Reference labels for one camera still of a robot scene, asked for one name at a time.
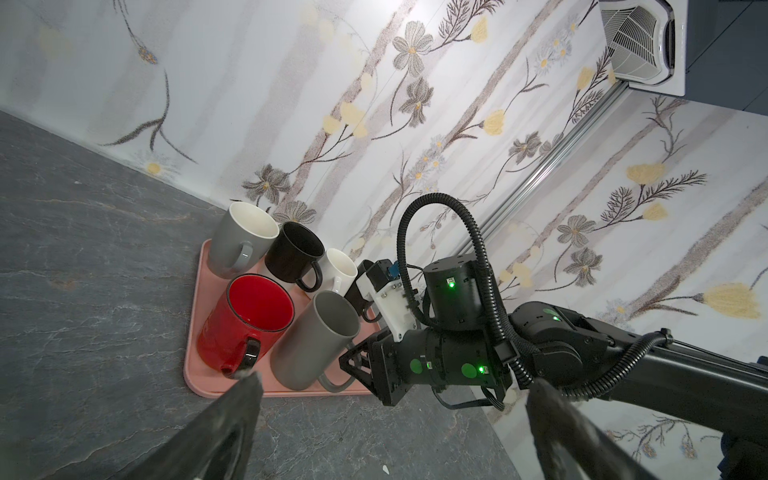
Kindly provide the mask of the white ribbed mug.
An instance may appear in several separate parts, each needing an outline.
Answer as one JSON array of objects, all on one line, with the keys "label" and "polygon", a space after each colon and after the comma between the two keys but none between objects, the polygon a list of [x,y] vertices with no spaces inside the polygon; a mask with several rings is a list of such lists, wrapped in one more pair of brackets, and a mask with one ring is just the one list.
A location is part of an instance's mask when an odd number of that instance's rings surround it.
[{"label": "white ribbed mug", "polygon": [[357,277],[357,267],[351,258],[343,251],[336,248],[328,248],[319,262],[322,274],[320,288],[308,294],[314,298],[322,291],[333,291],[344,296]]}]

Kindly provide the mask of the light grey mug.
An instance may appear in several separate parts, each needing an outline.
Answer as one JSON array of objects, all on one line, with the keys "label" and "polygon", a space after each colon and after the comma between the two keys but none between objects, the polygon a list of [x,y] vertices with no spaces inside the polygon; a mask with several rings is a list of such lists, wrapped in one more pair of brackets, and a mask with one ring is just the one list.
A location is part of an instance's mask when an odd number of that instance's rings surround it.
[{"label": "light grey mug", "polygon": [[266,211],[233,202],[211,239],[207,266],[224,279],[243,274],[267,253],[279,233],[278,223]]}]

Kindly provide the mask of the red mug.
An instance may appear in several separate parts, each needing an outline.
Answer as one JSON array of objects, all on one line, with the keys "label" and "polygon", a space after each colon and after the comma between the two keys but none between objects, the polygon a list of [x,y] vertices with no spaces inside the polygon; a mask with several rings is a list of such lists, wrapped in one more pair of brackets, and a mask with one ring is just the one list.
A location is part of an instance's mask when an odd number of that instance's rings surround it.
[{"label": "red mug", "polygon": [[229,282],[198,336],[205,364],[230,379],[246,376],[286,333],[294,301],[276,281],[244,274]]}]

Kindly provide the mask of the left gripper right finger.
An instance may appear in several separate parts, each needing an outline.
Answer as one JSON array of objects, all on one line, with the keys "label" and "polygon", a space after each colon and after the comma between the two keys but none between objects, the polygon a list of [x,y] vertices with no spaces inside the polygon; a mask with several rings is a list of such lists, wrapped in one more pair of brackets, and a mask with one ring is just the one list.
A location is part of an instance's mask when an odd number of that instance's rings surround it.
[{"label": "left gripper right finger", "polygon": [[652,479],[648,470],[583,416],[544,379],[530,385],[526,411],[546,479]]}]

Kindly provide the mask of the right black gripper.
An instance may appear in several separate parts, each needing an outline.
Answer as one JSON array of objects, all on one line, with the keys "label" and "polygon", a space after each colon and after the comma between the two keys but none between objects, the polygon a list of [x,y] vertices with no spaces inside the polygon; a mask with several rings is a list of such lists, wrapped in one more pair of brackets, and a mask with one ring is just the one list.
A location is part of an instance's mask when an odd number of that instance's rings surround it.
[{"label": "right black gripper", "polygon": [[481,331],[411,330],[397,342],[388,331],[349,347],[339,359],[342,371],[372,390],[384,405],[396,405],[413,385],[478,386],[501,400],[512,374]]}]

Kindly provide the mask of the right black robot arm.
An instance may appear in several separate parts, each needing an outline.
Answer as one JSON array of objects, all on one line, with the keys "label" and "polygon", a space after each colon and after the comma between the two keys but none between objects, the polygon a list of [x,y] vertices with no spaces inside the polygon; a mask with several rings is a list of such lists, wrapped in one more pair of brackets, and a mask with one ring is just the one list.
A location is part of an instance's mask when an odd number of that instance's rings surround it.
[{"label": "right black robot arm", "polygon": [[[423,207],[440,204],[468,231],[469,254],[422,270],[418,294],[406,258],[406,234]],[[721,433],[724,479],[767,475],[767,361],[738,361],[679,341],[668,329],[637,335],[574,310],[529,301],[507,311],[482,234],[469,210],[445,193],[418,197],[398,225],[395,261],[365,261],[358,280],[372,280],[354,308],[383,308],[385,285],[394,307],[381,310],[385,327],[350,346],[340,368],[386,406],[415,385],[440,395],[475,386],[472,406],[501,409],[506,392],[528,394],[527,413],[539,464],[549,479],[570,464],[594,479],[649,477],[647,469],[595,428],[578,401],[619,401],[669,414]]]}]

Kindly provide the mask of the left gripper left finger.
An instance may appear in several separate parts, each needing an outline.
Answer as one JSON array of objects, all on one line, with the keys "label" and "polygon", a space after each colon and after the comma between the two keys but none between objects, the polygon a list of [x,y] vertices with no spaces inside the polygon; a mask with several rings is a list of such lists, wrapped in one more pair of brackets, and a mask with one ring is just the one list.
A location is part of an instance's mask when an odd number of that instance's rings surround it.
[{"label": "left gripper left finger", "polygon": [[128,479],[243,479],[264,389],[253,372],[133,468]]}]

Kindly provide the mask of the grey upside-down mug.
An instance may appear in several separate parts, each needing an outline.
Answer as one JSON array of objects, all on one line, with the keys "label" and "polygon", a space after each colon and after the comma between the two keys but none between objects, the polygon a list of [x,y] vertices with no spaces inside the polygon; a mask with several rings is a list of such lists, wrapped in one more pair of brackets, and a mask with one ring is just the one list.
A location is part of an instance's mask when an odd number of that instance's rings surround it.
[{"label": "grey upside-down mug", "polygon": [[360,321],[353,306],[338,293],[322,291],[272,349],[273,375],[290,390],[302,391],[319,382],[327,392],[340,393],[355,379],[336,384],[325,371],[359,333]]}]

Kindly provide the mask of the black and white mug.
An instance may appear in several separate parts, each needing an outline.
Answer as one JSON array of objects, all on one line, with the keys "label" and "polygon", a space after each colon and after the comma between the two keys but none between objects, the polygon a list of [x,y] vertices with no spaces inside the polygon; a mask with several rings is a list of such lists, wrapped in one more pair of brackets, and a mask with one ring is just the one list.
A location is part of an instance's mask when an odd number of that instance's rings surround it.
[{"label": "black and white mug", "polygon": [[289,221],[281,226],[266,253],[264,266],[274,278],[312,293],[320,289],[324,280],[320,267],[324,254],[325,246],[314,232]]}]

